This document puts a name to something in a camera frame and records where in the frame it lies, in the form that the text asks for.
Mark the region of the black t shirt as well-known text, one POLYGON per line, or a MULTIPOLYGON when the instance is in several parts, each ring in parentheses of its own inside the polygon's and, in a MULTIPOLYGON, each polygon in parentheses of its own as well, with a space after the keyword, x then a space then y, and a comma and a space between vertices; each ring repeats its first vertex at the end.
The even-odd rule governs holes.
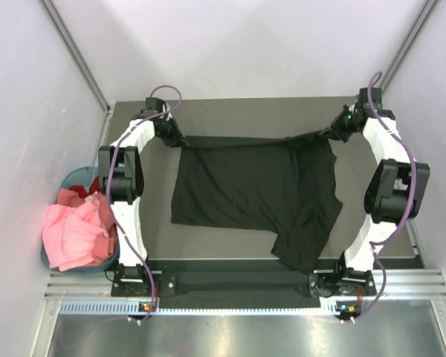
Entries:
POLYGON ((271 231, 272 254, 310 273, 343 204, 327 138, 187 137, 182 147, 171 221, 214 228, 271 231))

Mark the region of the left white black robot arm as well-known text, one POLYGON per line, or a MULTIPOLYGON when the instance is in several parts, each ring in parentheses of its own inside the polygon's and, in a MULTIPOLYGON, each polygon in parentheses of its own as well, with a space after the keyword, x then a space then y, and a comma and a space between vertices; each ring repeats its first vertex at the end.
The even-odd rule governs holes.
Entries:
POLYGON ((119 233, 119 258, 114 264, 113 297, 153 297, 155 287, 147 265, 141 221, 140 200, 144 191, 140 154, 155 138, 165 147, 187 147, 188 141, 172 116, 170 105, 148 97, 124 133, 112 144, 98 150, 100 190, 109 201, 119 233))

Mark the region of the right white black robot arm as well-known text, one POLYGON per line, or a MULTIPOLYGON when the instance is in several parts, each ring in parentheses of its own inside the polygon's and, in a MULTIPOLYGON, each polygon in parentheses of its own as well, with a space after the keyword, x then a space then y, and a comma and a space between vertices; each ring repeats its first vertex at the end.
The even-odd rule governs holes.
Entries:
POLYGON ((313 293, 324 298, 374 293, 372 269, 378 255, 418 215, 430 177, 429 165, 418 163, 403 144, 394 114, 383 108, 380 88, 362 88, 355 103, 344 106, 321 134, 346 142, 356 132, 368 142, 377 168, 363 199, 366 218, 358 235, 334 271, 311 284, 313 293))

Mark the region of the teal plastic basket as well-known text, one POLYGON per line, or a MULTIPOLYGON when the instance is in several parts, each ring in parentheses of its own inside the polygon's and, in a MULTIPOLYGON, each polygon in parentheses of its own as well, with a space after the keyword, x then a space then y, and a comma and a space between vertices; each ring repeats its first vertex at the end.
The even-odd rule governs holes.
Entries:
MULTIPOLYGON (((72 171, 68 176, 65 177, 61 188, 68 189, 71 185, 82 185, 84 187, 89 187, 94 180, 94 178, 97 176, 97 168, 96 167, 81 167, 79 169, 76 169, 72 171)), ((120 249, 119 245, 117 246, 117 252, 116 254, 107 262, 104 263, 98 267, 93 268, 74 268, 70 271, 59 271, 56 268, 49 268, 48 266, 48 258, 45 253, 45 249, 43 246, 42 241, 42 247, 40 251, 40 257, 43 265, 47 268, 49 268, 53 272, 62 272, 64 274, 92 274, 97 272, 103 272, 109 268, 117 261, 117 258, 119 257, 120 249)))

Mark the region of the red t shirt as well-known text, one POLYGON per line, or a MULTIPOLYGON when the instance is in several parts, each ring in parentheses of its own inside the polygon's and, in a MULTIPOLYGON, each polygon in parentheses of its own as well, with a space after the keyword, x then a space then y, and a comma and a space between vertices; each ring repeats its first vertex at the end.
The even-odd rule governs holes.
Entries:
POLYGON ((87 197, 100 192, 99 178, 96 176, 89 187, 76 184, 71 185, 68 189, 77 193, 81 199, 86 199, 87 197))

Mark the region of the pink t shirt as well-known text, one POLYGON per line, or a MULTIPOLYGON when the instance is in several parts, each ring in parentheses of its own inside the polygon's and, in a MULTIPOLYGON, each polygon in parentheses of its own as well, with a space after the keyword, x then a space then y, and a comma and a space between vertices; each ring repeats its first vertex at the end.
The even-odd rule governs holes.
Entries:
POLYGON ((107 263, 117 252, 118 235, 106 196, 82 198, 62 188, 47 209, 42 240, 49 268, 70 271, 107 263))

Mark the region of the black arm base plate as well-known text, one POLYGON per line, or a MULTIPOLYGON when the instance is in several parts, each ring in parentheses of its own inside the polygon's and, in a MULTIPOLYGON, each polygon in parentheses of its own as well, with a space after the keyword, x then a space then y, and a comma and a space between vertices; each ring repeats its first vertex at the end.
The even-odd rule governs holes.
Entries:
POLYGON ((150 260, 162 309, 317 308, 321 298, 376 294, 372 275, 341 280, 328 260, 304 274, 278 260, 150 260))

